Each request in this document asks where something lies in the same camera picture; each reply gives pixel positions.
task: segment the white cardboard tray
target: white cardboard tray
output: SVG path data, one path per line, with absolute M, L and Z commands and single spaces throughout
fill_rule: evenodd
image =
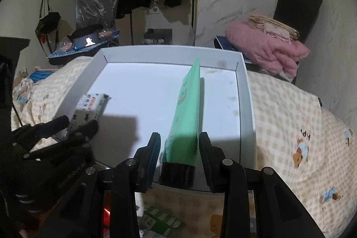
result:
M 71 117 L 82 94 L 110 96 L 99 132 L 91 140 L 96 160 L 109 167 L 171 128 L 182 79 L 200 59 L 199 132 L 244 167 L 254 168 L 255 123 L 247 71 L 239 52 L 187 46 L 124 46 L 101 49 L 79 76 L 57 116 Z M 160 160 L 154 181 L 158 179 Z M 193 190 L 209 191 L 197 150 Z

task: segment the small white box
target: small white box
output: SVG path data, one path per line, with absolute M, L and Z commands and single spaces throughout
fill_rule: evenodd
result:
M 98 120 L 103 114 L 109 95 L 107 94 L 84 94 L 79 99 L 72 120 L 68 126 L 68 132 L 75 131 L 79 126 L 90 120 Z

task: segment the cartoon dog print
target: cartoon dog print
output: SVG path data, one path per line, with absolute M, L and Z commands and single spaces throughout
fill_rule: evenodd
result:
M 297 150 L 296 153 L 292 155 L 295 168 L 298 168 L 303 160 L 307 162 L 309 155 L 309 147 L 307 146 L 306 141 L 307 139 L 310 140 L 311 136 L 306 131 L 303 132 L 302 129 L 300 131 L 304 138 L 299 138 L 297 140 Z
M 331 198 L 335 201 L 341 199 L 341 196 L 336 192 L 336 188 L 334 186 L 331 189 L 329 189 L 326 193 L 324 193 L 322 196 L 320 196 L 318 201 L 320 202 L 320 204 L 323 204 L 324 202 L 326 202 Z
M 345 139 L 347 140 L 346 144 L 349 147 L 349 139 L 353 136 L 351 129 L 345 131 Z

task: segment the chair backrest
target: chair backrest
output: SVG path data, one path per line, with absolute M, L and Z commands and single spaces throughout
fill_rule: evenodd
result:
M 320 9 L 322 0 L 278 0 L 274 19 L 299 31 L 299 41 L 305 42 Z

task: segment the pink fluffy cloth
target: pink fluffy cloth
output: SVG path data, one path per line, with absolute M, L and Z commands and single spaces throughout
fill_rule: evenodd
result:
M 226 29 L 227 40 L 252 63 L 274 74 L 284 72 L 296 76 L 297 64 L 309 54 L 309 49 L 299 41 L 291 44 L 270 34 L 250 27 L 247 23 L 233 22 Z

